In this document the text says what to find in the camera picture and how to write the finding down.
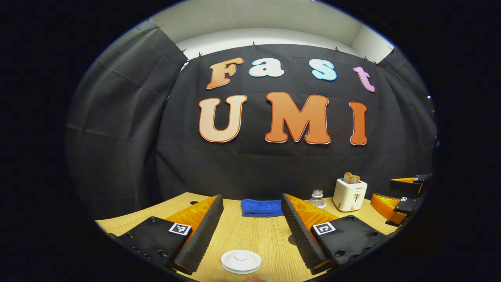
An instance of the blue towel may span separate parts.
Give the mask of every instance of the blue towel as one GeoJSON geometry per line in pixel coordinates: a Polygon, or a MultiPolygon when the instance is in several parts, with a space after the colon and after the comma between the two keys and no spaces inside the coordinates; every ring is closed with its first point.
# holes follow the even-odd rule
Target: blue towel
{"type": "Polygon", "coordinates": [[[251,199],[242,200],[242,216],[245,217],[275,217],[284,215],[280,205],[282,200],[276,201],[255,201],[251,199]]]}

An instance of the white wall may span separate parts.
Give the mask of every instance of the white wall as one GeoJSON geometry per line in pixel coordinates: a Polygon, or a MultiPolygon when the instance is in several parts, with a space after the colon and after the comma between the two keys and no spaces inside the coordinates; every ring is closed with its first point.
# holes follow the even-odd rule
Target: white wall
{"type": "Polygon", "coordinates": [[[323,47],[334,50],[337,46],[339,51],[358,56],[349,46],[318,35],[304,32],[282,29],[236,29],[205,34],[176,43],[179,49],[186,51],[188,59],[213,52],[262,44],[299,44],[323,47]]]}
{"type": "Polygon", "coordinates": [[[363,58],[367,56],[369,61],[376,61],[379,63],[390,54],[391,49],[389,47],[393,49],[394,45],[374,30],[362,25],[351,47],[360,57],[363,58]]]}

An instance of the black fabric backdrop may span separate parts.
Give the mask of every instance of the black fabric backdrop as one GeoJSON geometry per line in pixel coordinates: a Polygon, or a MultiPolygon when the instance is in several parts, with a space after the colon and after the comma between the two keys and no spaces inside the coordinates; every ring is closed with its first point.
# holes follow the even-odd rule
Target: black fabric backdrop
{"type": "Polygon", "coordinates": [[[281,193],[307,199],[314,189],[332,196],[345,171],[368,183],[366,198],[385,194],[389,179],[432,170],[436,127],[419,76],[393,52],[377,67],[334,50],[301,45],[257,45],[195,58],[186,57],[151,21],[114,42],[91,65],[71,103],[66,152],[84,204],[95,219],[132,213],[184,192],[223,194],[228,199],[274,200],[281,193]],[[212,90],[210,66],[242,57],[230,83],[212,90]],[[252,77],[260,58],[280,60],[285,74],[252,77]],[[318,80],[309,60],[335,66],[337,79],[318,80]],[[354,67],[370,74],[374,93],[362,85],[354,67]],[[292,138],[265,141],[271,103],[266,94],[287,92],[299,109],[311,94],[329,99],[328,145],[292,138]],[[219,98],[215,127],[226,128],[227,97],[244,94],[239,134],[210,143],[198,131],[206,98],[219,98]],[[349,102],[367,106],[364,146],[350,144],[353,112],[349,102]]]}
{"type": "Polygon", "coordinates": [[[82,78],[69,108],[65,146],[75,187],[93,218],[161,201],[155,142],[186,60],[149,20],[110,45],[82,78]]]}
{"type": "MultiPolygon", "coordinates": [[[[192,59],[181,71],[169,96],[157,142],[160,193],[169,199],[183,192],[223,194],[228,199],[273,200],[281,193],[308,199],[314,189],[332,196],[337,178],[346,171],[368,183],[365,195],[385,194],[391,178],[431,172],[436,127],[425,86],[410,64],[394,52],[380,66],[334,50],[301,45],[241,47],[192,59]],[[230,83],[212,90],[210,66],[242,57],[230,83]],[[280,60],[284,75],[252,77],[248,70],[260,58],[280,60]],[[337,79],[318,80],[309,60],[322,59],[335,66],[337,79]],[[370,74],[374,93],[362,85],[354,67],[370,74]],[[266,94],[287,92],[299,109],[311,94],[329,99],[328,145],[312,145],[290,137],[285,143],[265,140],[270,131],[272,106],[266,94]],[[219,98],[215,128],[228,123],[227,97],[243,94],[241,127],[226,143],[211,143],[198,131],[200,108],[207,98],[219,98]],[[364,146],[350,144],[353,113],[349,102],[367,106],[364,146]]],[[[290,136],[287,127],[285,132],[290,136]]]]}

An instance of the pink letter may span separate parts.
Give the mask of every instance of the pink letter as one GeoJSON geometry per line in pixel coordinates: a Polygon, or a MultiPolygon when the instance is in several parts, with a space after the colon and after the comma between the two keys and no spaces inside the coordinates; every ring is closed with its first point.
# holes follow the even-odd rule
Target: pink letter
{"type": "Polygon", "coordinates": [[[368,78],[370,78],[370,75],[366,73],[362,67],[356,67],[353,68],[353,70],[358,73],[358,76],[360,77],[360,80],[362,80],[362,84],[364,85],[365,89],[371,92],[376,91],[376,88],[374,88],[374,86],[372,86],[369,82],[368,78]]]}

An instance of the ceiling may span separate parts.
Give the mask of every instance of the ceiling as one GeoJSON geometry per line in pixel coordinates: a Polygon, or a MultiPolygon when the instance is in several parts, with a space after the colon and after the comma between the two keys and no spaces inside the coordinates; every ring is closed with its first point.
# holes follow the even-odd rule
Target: ceiling
{"type": "Polygon", "coordinates": [[[351,46],[362,28],[358,20],[312,0],[187,0],[152,18],[175,43],[224,30],[274,28],[351,46]]]}

